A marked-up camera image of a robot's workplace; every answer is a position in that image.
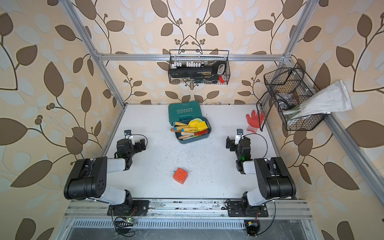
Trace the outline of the yellow toy spatula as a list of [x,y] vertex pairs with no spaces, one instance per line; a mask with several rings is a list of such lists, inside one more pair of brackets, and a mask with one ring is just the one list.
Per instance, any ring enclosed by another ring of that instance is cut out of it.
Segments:
[[207,130],[209,127],[205,121],[199,121],[199,120],[194,120],[190,121],[187,124],[183,124],[181,122],[176,122],[176,125],[171,129],[172,132],[175,133],[197,133],[201,132],[204,130]]

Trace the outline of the red toy shovel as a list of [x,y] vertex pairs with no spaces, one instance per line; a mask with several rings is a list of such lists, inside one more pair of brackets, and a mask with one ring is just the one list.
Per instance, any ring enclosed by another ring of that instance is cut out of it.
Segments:
[[196,133],[181,132],[181,136],[178,137],[178,139],[184,141],[184,140],[188,140],[191,138],[201,137],[201,136],[207,135],[209,133],[210,133],[210,131],[208,129],[200,131],[200,132],[196,132]]

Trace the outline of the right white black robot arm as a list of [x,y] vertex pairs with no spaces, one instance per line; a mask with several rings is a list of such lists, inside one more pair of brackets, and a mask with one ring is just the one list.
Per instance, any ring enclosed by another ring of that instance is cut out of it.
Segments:
[[234,140],[227,138],[226,148],[235,152],[238,172],[257,177],[257,187],[254,190],[244,192],[240,201],[226,202],[230,217],[255,217],[258,214],[267,216],[264,209],[266,203],[295,197],[297,188],[282,158],[253,159],[251,140],[239,135]]

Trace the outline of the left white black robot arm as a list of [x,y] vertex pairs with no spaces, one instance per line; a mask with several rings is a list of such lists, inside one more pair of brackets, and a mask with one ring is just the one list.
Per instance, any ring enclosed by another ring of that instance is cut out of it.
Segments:
[[68,200],[94,200],[109,205],[109,216],[146,215],[149,201],[133,200],[128,190],[117,189],[107,182],[111,173],[126,172],[133,163],[133,156],[147,148],[147,138],[134,141],[132,136],[117,141],[113,158],[98,157],[75,162],[67,179],[64,196]]

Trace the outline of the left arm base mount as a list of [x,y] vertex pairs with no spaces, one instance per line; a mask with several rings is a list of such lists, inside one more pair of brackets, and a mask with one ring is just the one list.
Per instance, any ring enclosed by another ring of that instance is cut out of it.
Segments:
[[133,200],[130,204],[113,205],[109,207],[107,215],[112,217],[136,217],[146,216],[149,209],[149,201]]

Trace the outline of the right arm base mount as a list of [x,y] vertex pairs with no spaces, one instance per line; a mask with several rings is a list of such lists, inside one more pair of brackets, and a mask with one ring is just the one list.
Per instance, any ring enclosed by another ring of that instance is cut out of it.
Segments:
[[229,217],[238,218],[267,218],[269,216],[266,206],[244,205],[241,201],[225,201],[225,208],[228,210]]

